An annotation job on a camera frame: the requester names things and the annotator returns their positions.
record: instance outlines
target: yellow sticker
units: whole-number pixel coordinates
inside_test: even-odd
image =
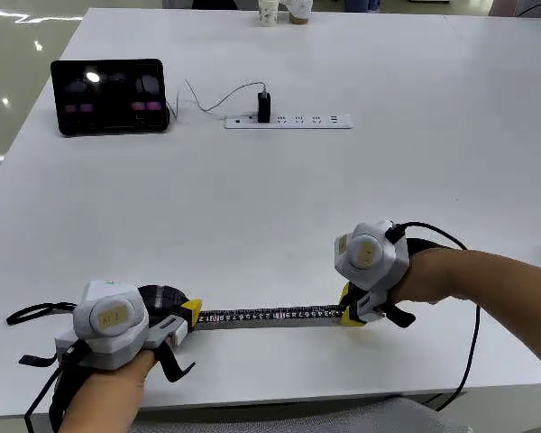
[[[98,313],[98,327],[106,329],[120,325],[128,319],[128,308],[125,305],[113,307],[102,313]]]
[[[369,241],[362,241],[357,253],[357,265],[359,267],[369,267],[372,263],[372,258],[375,255],[375,245]]]
[[[339,237],[339,255],[346,251],[346,235]]]

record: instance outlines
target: floor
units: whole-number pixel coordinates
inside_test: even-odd
[[[0,1],[0,162],[44,86],[50,62],[60,56],[89,6],[160,7],[160,0]],[[342,8],[343,0],[315,0],[316,10]],[[486,15],[490,9],[491,0],[452,0],[447,5],[382,0],[384,13]],[[538,428],[541,387],[470,392],[445,415],[470,424],[477,433]],[[0,419],[0,433],[23,431],[20,419]]]

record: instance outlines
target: white table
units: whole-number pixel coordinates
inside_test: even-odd
[[[184,78],[205,103],[264,79],[273,110],[350,113],[355,128],[226,131],[220,117],[254,109],[252,89],[219,115],[183,92],[166,134],[66,139],[47,83],[0,168],[0,415],[23,413],[50,374],[19,356],[50,355],[70,320],[5,317],[76,301],[92,279],[175,284],[205,309],[331,303],[335,236],[384,217],[541,265],[541,20],[314,14],[261,28],[255,13],[95,9],[63,56],[151,57],[171,100]],[[196,333],[178,351],[195,369],[174,385],[155,369],[144,405],[452,390],[473,305],[403,308],[408,330]],[[468,388],[541,383],[541,363],[482,317]]]

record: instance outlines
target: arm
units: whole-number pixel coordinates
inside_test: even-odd
[[[494,316],[541,359],[541,268],[477,251],[416,254],[394,302],[469,299]]]
[[[138,413],[154,353],[140,352],[114,372],[92,374],[64,415],[60,433],[126,433]]]

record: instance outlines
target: measuring tape blade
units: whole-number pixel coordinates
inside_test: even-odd
[[[246,327],[336,327],[345,307],[316,305],[274,309],[214,309],[201,311],[197,330]]]

